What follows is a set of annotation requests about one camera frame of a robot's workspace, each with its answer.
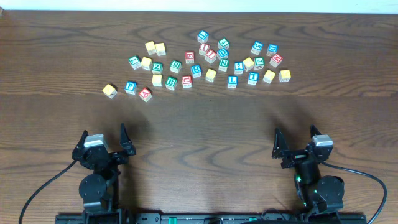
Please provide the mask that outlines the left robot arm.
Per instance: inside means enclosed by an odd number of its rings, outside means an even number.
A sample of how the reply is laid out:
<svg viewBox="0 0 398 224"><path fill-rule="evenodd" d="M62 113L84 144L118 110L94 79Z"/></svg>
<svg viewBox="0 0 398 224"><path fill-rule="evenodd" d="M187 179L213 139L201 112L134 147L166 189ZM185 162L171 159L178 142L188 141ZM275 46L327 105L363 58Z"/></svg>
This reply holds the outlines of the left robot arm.
<svg viewBox="0 0 398 224"><path fill-rule="evenodd" d="M72 152L72 159L93 173L86 176L79 185L83 199L83 223L134 223L129 210L119 208L118 166L127 164L129 157L136 155L136 148L130 140L125 125L120 128L122 149L108 152L103 134L89 135L84 131Z"/></svg>

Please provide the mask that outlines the yellow block cluster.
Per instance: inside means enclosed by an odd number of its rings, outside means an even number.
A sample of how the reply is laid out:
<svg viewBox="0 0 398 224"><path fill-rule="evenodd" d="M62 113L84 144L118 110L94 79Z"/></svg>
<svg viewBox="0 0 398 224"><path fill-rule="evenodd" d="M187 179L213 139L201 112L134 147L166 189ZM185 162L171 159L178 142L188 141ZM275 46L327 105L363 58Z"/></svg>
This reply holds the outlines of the yellow block cluster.
<svg viewBox="0 0 398 224"><path fill-rule="evenodd" d="M244 71L248 72L249 70L251 70L254 67L254 61L251 57L248 57L246 59L243 60L243 67L244 67Z"/></svg>

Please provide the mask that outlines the green R block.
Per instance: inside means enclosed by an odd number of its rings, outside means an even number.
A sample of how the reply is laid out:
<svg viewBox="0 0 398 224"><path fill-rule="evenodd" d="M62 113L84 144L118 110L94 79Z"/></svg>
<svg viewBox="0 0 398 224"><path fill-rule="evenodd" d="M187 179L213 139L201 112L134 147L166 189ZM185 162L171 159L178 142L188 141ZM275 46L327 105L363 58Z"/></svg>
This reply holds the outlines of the green R block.
<svg viewBox="0 0 398 224"><path fill-rule="evenodd" d="M179 62L178 60L172 60L170 63L170 71L174 73L179 73L182 68L182 63Z"/></svg>

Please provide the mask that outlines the green B block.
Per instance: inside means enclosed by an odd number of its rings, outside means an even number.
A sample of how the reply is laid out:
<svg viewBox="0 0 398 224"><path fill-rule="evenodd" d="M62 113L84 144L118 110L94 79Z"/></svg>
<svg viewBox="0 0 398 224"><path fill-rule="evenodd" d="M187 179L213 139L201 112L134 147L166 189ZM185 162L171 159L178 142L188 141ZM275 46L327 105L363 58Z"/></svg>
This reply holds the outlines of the green B block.
<svg viewBox="0 0 398 224"><path fill-rule="evenodd" d="M168 77L165 82L166 89L174 91L177 86L177 79L174 77Z"/></svg>

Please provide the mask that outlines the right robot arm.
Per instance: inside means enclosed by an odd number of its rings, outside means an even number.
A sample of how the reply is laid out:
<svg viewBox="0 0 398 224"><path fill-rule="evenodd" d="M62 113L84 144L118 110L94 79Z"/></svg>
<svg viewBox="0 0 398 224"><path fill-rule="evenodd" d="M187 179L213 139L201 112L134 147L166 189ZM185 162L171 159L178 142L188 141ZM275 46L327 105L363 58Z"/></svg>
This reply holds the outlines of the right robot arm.
<svg viewBox="0 0 398 224"><path fill-rule="evenodd" d="M319 164L326 161L332 150L333 140L327 134L321 134L312 125L311 141L305 149L290 150L280 129L275 129L275 140L272 150L273 159L281 159L281 168L295 169L294 182L297 195L307 211L304 220L311 216L335 213L343 208L344 181L337 176L322 176Z"/></svg>

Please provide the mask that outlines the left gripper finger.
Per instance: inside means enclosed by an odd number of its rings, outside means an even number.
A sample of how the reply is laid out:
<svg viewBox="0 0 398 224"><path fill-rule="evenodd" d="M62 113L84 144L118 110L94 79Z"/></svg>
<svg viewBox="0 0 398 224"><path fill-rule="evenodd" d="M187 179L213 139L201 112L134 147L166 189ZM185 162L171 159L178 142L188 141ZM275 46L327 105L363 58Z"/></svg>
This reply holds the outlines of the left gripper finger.
<svg viewBox="0 0 398 224"><path fill-rule="evenodd" d="M126 127L125 127L124 123L121 123L120 142L119 143L123 149L134 149L134 145L127 134Z"/></svg>
<svg viewBox="0 0 398 224"><path fill-rule="evenodd" d="M78 144L75 147L76 151L79 151L80 149L84 148L84 143L85 143L85 139L88 137L88 131L84 130L83 134L81 135L81 138L78 142Z"/></svg>

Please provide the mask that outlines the yellow O block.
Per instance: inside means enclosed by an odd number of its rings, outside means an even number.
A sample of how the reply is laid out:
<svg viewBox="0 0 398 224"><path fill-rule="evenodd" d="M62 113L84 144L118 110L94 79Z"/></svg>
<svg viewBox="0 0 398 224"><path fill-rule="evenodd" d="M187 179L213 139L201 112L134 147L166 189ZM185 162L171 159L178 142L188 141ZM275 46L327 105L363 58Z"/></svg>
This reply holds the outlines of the yellow O block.
<svg viewBox="0 0 398 224"><path fill-rule="evenodd" d="M206 78L206 81L213 83L216 78L216 70L209 68L206 72L205 78Z"/></svg>

